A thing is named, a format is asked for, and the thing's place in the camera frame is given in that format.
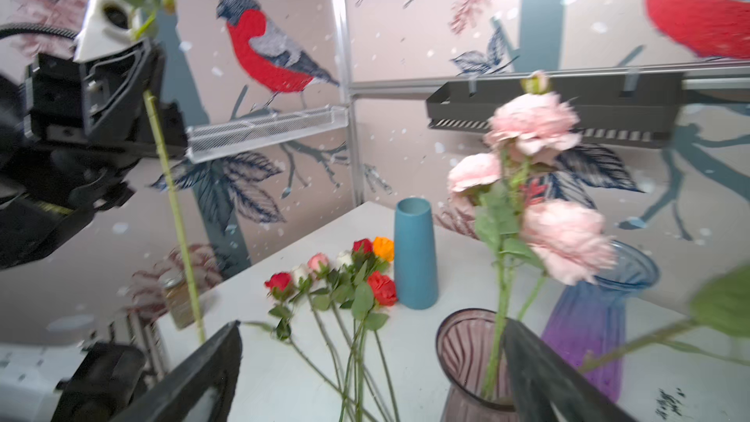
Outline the smoky pink glass vase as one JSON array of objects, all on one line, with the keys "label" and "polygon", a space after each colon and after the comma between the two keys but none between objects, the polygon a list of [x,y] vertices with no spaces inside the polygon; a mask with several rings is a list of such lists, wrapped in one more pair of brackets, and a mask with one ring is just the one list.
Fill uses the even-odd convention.
[{"label": "smoky pink glass vase", "polygon": [[517,421],[506,363],[497,371],[489,398],[482,396],[494,342],[495,313],[470,308],[443,320],[436,336],[437,359],[449,382],[443,421]]}]

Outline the cream peach rose stem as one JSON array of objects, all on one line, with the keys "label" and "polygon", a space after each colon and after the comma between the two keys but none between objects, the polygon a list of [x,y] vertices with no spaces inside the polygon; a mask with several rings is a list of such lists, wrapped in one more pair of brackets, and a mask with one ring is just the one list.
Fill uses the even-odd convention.
[{"label": "cream peach rose stem", "polygon": [[585,358],[578,367],[586,374],[651,345],[664,345],[679,352],[706,355],[695,346],[674,341],[678,335],[706,327],[730,338],[749,338],[749,264],[705,283],[689,301],[689,316],[634,341],[623,344],[605,355]]}]

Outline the pink carnation flower stem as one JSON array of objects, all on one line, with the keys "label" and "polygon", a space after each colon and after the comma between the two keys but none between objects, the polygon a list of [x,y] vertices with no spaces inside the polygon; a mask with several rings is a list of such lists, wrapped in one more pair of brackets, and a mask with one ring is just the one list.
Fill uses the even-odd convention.
[{"label": "pink carnation flower stem", "polygon": [[604,232],[605,217],[595,209],[562,199],[531,200],[521,215],[521,231],[505,251],[541,269],[541,276],[521,307],[523,320],[546,279],[566,286],[597,282],[616,263],[613,239]]}]

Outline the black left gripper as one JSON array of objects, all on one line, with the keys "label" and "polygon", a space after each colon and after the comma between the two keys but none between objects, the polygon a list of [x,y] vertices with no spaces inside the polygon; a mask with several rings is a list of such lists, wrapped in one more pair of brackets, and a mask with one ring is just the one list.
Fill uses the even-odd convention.
[{"label": "black left gripper", "polygon": [[177,104],[160,100],[166,53],[136,37],[134,11],[124,0],[89,0],[72,59],[39,54],[27,71],[25,138],[50,152],[71,208],[125,203],[124,179],[140,159],[188,148]]}]

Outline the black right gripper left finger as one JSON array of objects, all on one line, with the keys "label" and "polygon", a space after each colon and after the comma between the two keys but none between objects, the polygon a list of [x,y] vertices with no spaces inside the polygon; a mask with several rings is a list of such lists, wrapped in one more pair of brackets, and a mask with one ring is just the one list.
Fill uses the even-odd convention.
[{"label": "black right gripper left finger", "polygon": [[226,421],[242,357],[239,328],[237,320],[223,326],[113,421]]}]

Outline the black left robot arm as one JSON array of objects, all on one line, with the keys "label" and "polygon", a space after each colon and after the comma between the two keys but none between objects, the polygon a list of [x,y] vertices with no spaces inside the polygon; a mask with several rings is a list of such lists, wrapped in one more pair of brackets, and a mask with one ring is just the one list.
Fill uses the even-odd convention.
[{"label": "black left robot arm", "polygon": [[[8,23],[1,35],[68,39],[73,54],[38,53],[20,82],[1,82],[1,266],[51,256],[98,213],[133,195],[128,173],[143,159],[188,147],[174,103],[158,96],[166,55],[136,35],[125,0],[89,0],[78,31]],[[1,351],[5,421],[109,421],[148,389],[148,359],[129,344],[95,342],[50,358]]]}]

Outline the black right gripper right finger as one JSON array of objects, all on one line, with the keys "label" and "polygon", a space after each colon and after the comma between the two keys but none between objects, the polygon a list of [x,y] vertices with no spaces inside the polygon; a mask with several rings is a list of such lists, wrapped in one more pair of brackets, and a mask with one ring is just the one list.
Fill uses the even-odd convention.
[{"label": "black right gripper right finger", "polygon": [[506,320],[503,349],[521,421],[634,421],[521,322]]}]

